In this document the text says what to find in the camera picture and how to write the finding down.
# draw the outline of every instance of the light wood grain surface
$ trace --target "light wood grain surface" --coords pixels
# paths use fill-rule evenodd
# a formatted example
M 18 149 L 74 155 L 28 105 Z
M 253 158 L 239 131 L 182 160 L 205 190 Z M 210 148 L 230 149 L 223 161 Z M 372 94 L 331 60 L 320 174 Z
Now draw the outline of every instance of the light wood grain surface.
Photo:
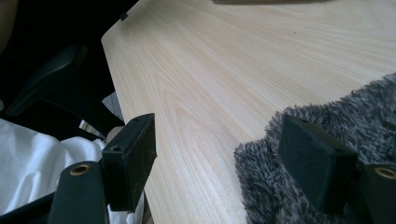
M 233 152 L 289 105 L 396 71 L 396 2 L 141 0 L 103 37 L 126 120 L 156 114 L 156 223 L 244 223 Z

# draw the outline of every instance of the metal grommet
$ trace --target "metal grommet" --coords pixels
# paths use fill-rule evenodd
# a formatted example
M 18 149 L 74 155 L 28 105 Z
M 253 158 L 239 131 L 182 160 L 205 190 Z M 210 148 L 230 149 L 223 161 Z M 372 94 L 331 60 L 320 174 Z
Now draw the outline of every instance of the metal grommet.
M 69 174 L 70 175 L 84 175 L 85 173 L 89 172 L 90 169 L 91 169 L 91 166 L 89 164 L 81 164 L 81 165 L 73 167 L 73 169 L 70 170 Z
M 389 168 L 379 166 L 379 167 L 375 167 L 375 171 L 377 174 L 387 179 L 396 179 L 396 171 L 391 170 Z

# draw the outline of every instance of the fluffy gray fabric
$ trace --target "fluffy gray fabric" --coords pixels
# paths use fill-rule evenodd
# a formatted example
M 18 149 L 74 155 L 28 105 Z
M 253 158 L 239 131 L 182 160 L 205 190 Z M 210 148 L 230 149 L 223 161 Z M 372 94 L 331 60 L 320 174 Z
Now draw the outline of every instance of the fluffy gray fabric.
M 326 105 L 288 107 L 276 112 L 262 140 L 234 153 L 247 210 L 247 223 L 350 223 L 311 207 L 277 156 L 282 116 L 307 119 L 359 153 L 366 162 L 396 163 L 396 73 Z

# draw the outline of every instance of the white fabric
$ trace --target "white fabric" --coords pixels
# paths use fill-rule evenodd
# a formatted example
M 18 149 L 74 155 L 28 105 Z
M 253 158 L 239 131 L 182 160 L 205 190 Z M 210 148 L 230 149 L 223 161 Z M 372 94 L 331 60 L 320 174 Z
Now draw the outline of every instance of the white fabric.
M 0 216 L 52 193 L 64 168 L 99 161 L 105 146 L 81 137 L 60 142 L 0 119 Z M 142 195 L 134 214 L 108 210 L 110 223 L 140 224 L 143 209 Z

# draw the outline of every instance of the black office chair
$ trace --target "black office chair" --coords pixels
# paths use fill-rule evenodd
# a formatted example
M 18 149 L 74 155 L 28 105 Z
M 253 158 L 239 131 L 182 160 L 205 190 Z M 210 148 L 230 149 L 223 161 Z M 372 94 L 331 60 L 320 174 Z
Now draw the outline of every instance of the black office chair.
M 90 88 L 92 83 L 81 79 L 79 67 L 87 51 L 81 44 L 72 44 L 48 60 L 24 83 L 16 99 L 5 108 L 6 119 L 14 121 L 23 113 L 28 113 L 30 107 L 44 101 L 87 121 L 103 137 L 114 127 L 123 126 L 124 122 L 111 113 L 102 103 L 102 99 Z M 91 140 L 97 138 L 78 127 L 73 130 L 58 127 L 57 133 L 47 134 L 60 140 L 72 136 L 82 136 Z

